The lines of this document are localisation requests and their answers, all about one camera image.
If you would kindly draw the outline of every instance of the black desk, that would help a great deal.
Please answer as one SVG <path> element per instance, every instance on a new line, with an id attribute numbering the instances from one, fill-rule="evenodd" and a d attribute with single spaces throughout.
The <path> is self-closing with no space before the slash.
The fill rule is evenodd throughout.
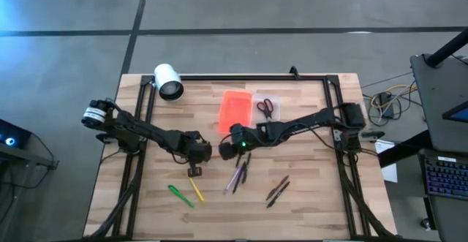
<path id="1" fill-rule="evenodd" d="M 410 61 L 428 129 L 382 152 L 380 166 L 391 165 L 424 148 L 468 156 L 468 124 L 442 119 L 443 113 L 468 101 L 468 65 L 447 58 L 435 69 L 427 66 L 424 56 L 413 56 Z M 442 241 L 466 241 L 467 201 L 429 196 L 426 208 L 428 216 L 434 217 Z"/>

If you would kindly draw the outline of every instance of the computer monitor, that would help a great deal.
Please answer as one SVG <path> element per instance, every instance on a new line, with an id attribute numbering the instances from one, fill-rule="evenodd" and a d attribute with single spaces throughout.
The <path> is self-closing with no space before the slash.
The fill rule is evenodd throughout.
<path id="1" fill-rule="evenodd" d="M 468 102 L 462 103 L 446 113 L 442 118 L 449 121 L 460 121 L 468 123 Z"/>

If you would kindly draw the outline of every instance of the concrete floor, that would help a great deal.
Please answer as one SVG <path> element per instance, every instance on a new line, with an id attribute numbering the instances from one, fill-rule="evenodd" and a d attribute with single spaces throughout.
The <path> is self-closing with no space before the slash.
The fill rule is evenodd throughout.
<path id="1" fill-rule="evenodd" d="M 140 36 L 125 67 L 132 38 L 94 30 L 130 32 L 138 2 L 0 0 L 0 118 L 36 132 L 60 160 L 38 188 L 24 192 L 8 241 L 81 236 L 102 144 L 80 119 L 90 99 L 115 96 L 123 66 L 149 73 L 166 62 L 179 72 L 229 73 L 286 72 L 295 65 L 300 72 L 357 72 L 366 85 L 410 71 L 411 55 L 435 51 L 457 34 L 450 27 L 468 25 L 468 0 L 147 0 L 140 29 L 395 27 L 400 33 Z M 441 28 L 408 29 L 417 27 Z M 411 81 L 407 75 L 363 92 Z M 385 139 L 423 131 L 421 116 L 413 105 L 382 129 Z M 414 159 L 400 162 L 400 183 L 387 185 L 396 226 L 405 238 L 437 240 L 419 227 L 425 212 L 411 193 L 419 184 L 415 168 Z"/>

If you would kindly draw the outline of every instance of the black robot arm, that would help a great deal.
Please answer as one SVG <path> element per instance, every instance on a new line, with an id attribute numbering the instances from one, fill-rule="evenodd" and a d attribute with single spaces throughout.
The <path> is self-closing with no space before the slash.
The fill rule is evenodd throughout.
<path id="1" fill-rule="evenodd" d="M 116 118 L 113 117 L 114 110 L 118 112 Z M 119 147 L 130 154 L 139 152 L 140 143 L 145 139 L 153 140 L 166 152 L 182 157 L 190 164 L 189 177 L 201 175 L 201 167 L 195 165 L 211 158 L 211 145 L 199 132 L 163 130 L 136 119 L 109 99 L 92 100 L 81 122 L 117 139 Z"/>
<path id="2" fill-rule="evenodd" d="M 354 103 L 345 103 L 338 108 L 343 115 L 341 120 L 335 116 L 336 108 L 327 107 L 317 113 L 293 121 L 260 123 L 257 124 L 255 129 L 234 124 L 230 127 L 230 134 L 228 135 L 231 136 L 231 143 L 221 142 L 219 144 L 219 154 L 223 159 L 232 159 L 237 154 L 243 155 L 247 151 L 259 147 L 276 146 L 293 135 L 324 126 L 345 132 L 342 137 L 347 142 L 349 142 L 350 136 L 355 137 L 358 141 L 358 133 L 366 125 L 361 106 Z"/>

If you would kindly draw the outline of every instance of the yellow pen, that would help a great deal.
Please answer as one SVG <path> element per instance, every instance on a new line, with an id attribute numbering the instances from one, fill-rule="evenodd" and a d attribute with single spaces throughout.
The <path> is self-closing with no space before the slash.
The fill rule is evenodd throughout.
<path id="1" fill-rule="evenodd" d="M 192 178 L 189 177 L 189 180 L 190 180 L 190 183 L 192 183 L 192 185 L 193 185 L 193 189 L 195 189 L 195 191 L 197 192 L 197 195 L 198 195 L 198 198 L 200 198 L 200 201 L 205 202 L 205 199 L 203 199 L 203 196 L 200 193 L 200 190 L 198 190 L 198 188 L 195 185 L 195 183 L 193 182 Z"/>

